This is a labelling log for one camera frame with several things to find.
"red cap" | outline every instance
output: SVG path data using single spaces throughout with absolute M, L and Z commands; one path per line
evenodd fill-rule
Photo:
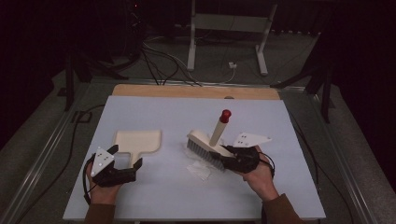
M 231 116 L 231 111 L 230 110 L 223 110 L 223 112 L 221 113 L 221 117 L 220 117 L 220 122 L 221 123 L 228 123 L 228 118 Z

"handle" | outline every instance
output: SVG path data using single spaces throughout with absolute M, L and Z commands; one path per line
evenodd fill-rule
M 218 143 L 218 141 L 221 137 L 221 134 L 223 133 L 223 131 L 225 129 L 225 126 L 227 126 L 230 116 L 231 116 L 230 110 L 225 109 L 222 111 L 221 116 L 218 121 L 218 124 L 216 125 L 215 131 L 213 132 L 212 137 L 210 138 L 210 141 L 209 141 L 210 146 L 213 147 Z

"white table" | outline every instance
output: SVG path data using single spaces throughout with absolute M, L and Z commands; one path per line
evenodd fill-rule
M 160 150 L 144 157 L 137 180 L 121 188 L 115 219 L 261 218 L 260 199 L 239 175 L 214 170 L 209 179 L 203 181 L 187 170 L 193 163 L 184 152 L 187 133 L 191 129 L 212 132 L 225 108 L 233 112 L 222 136 L 226 143 L 231 144 L 241 132 L 270 136 L 273 140 L 261 147 L 276 163 L 278 191 L 288 195 L 301 218 L 325 217 L 283 101 L 110 96 L 85 160 L 98 147 L 111 147 L 118 130 L 163 132 Z M 87 209 L 79 174 L 64 219 L 82 220 Z

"sleeve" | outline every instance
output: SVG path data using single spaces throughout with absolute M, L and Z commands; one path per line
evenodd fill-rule
M 285 194 L 280 195 L 272 201 L 262 203 L 263 209 L 266 213 L 268 223 L 304 223 L 295 213 L 288 197 Z
M 116 205 L 94 203 L 90 205 L 85 224 L 111 224 L 113 223 Z

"dark background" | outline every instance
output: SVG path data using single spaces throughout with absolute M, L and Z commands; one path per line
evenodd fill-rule
M 53 89 L 51 78 L 64 70 L 69 47 L 95 60 L 111 61 L 130 53 L 118 39 L 134 36 L 125 29 L 127 1 L 2 1 L 0 3 L 0 147 L 18 130 Z M 185 0 L 133 1 L 130 8 L 158 33 L 172 36 L 174 24 L 190 22 Z M 197 10 L 256 16 L 262 1 L 202 0 Z M 396 188 L 395 83 L 396 6 L 392 1 L 282 0 L 273 29 L 303 35 L 321 33 L 304 69 L 334 63 L 332 83 L 339 86 L 349 109 Z

